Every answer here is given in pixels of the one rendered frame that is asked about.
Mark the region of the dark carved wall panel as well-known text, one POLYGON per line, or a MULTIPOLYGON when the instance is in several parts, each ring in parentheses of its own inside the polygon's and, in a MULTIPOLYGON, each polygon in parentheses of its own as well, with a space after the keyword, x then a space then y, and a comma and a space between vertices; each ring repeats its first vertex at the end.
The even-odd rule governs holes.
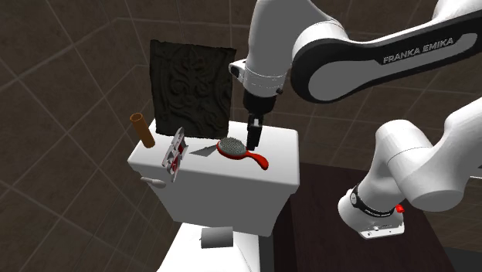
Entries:
POLYGON ((233 94, 233 48, 150 41, 150 81, 156 133, 227 136, 233 94))

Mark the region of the grey toilet paper roll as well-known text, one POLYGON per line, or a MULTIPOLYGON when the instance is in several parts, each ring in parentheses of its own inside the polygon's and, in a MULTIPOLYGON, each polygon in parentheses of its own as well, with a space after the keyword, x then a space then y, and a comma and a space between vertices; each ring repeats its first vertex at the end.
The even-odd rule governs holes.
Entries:
POLYGON ((233 247, 233 228, 231 226, 202 228, 200 241, 202 249, 233 247))

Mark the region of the red hairbrush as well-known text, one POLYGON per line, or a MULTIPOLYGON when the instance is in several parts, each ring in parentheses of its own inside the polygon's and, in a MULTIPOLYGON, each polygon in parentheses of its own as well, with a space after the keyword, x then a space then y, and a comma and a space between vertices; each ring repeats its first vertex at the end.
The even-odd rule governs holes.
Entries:
POLYGON ((216 149, 226 158, 233 160, 251 158, 262 168, 262 170, 267 170, 269 168, 269 162, 265 157, 249 151, 241 140, 237 138, 227 137, 219 140, 216 144, 216 149))

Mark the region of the red and white flat pack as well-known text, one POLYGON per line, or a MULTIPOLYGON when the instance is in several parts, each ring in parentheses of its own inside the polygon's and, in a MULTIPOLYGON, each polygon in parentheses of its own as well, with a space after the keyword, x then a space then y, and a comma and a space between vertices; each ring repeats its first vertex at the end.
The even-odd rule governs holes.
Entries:
POLYGON ((165 157, 161 163, 161 165, 165 167, 167 173, 171 176, 171 182, 174 182, 177 177, 187 147, 188 145, 185 143, 185 129, 180 127, 176 131, 171 141, 171 145, 166 151, 165 157))

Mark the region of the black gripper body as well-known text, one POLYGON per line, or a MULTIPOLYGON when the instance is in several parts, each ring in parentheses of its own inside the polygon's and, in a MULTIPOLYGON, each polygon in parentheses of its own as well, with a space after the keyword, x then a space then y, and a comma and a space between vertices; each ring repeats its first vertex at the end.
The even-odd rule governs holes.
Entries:
POLYGON ((243 106, 248 110, 248 118, 261 118, 265 114, 270 113, 275 106, 277 96, 258 97, 251 94, 248 90, 243 93, 243 106))

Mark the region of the dark robot stand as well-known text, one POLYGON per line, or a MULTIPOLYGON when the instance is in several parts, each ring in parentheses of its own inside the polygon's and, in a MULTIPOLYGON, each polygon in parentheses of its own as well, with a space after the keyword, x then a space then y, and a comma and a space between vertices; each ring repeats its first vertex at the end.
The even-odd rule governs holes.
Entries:
POLYGON ((338 214, 364 171, 300 164, 300 186, 273 229, 274 272, 455 272, 422 211, 408 201, 405 232, 365 240, 338 214))

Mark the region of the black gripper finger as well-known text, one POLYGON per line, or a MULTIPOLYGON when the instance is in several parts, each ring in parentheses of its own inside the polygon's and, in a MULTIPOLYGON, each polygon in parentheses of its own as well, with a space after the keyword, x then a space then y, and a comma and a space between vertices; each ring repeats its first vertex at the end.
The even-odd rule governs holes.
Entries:
POLYGON ((247 122, 246 148, 255 149, 259 145, 263 128, 263 115, 249 114, 247 122))

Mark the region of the brown cardboard tube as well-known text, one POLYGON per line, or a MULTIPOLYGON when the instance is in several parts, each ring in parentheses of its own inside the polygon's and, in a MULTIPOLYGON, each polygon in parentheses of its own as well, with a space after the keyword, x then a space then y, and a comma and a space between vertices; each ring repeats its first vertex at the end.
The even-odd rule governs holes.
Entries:
POLYGON ((130 121, 143 146, 146 148, 153 148, 155 140, 147 126, 144 115, 142 113, 134 113, 130 116, 130 121))

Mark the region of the white toilet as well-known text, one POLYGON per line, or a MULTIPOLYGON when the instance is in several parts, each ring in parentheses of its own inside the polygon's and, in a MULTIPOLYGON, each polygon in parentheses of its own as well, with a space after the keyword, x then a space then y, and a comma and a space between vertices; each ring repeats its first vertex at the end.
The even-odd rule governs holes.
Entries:
POLYGON ((206 149, 215 139, 186 138, 188 145, 174 182, 161 165, 172 138, 154 135, 138 143, 127 162, 146 179, 180 227, 157 272, 274 272, 273 231, 277 217, 300 184, 298 133, 266 126, 251 158, 232 160, 206 149), (233 247, 201 248, 201 230, 233 228, 233 247))

